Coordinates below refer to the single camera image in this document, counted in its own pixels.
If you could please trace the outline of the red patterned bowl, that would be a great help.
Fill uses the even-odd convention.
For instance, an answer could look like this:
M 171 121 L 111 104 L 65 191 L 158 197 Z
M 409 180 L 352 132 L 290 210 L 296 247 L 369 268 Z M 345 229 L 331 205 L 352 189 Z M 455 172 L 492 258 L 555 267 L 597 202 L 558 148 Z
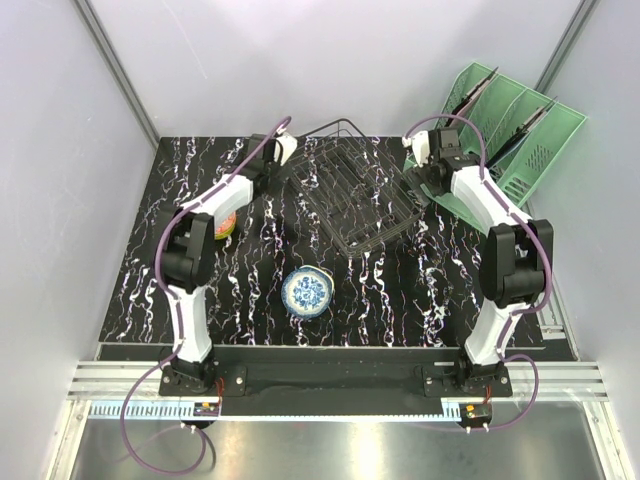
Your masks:
M 237 214 L 232 213 L 215 230 L 215 235 L 232 234 L 237 222 Z

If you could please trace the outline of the wire dish rack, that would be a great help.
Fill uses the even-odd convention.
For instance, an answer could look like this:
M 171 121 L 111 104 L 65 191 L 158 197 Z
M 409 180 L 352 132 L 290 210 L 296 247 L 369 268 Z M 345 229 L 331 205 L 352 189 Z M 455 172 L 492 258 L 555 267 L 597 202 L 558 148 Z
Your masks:
M 286 178 L 347 257 L 393 242 L 422 215 L 401 169 L 350 120 L 303 134 Z

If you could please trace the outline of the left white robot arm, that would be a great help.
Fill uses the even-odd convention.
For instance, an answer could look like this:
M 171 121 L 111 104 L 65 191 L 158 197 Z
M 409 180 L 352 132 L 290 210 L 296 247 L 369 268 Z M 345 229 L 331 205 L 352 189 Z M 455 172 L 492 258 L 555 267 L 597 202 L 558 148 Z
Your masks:
M 272 135 L 253 135 L 247 142 L 248 152 L 231 172 L 195 198 L 159 212 L 151 263 L 173 327 L 172 353 L 161 363 L 168 385 L 196 396 L 215 388 L 206 285 L 213 276 L 216 229 L 268 188 L 297 144 L 283 127 Z

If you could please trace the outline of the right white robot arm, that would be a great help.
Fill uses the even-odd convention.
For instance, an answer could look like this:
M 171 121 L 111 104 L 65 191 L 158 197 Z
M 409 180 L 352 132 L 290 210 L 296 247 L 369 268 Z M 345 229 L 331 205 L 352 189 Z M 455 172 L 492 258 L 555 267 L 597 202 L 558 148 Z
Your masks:
M 415 161 L 411 173 L 429 193 L 459 200 L 486 235 L 479 267 L 483 302 L 453 373 L 457 390 L 476 396 L 502 377 L 509 337 L 548 292 L 553 227 L 532 219 L 499 190 L 482 158 L 463 152 L 456 129 L 419 131 L 402 143 Z

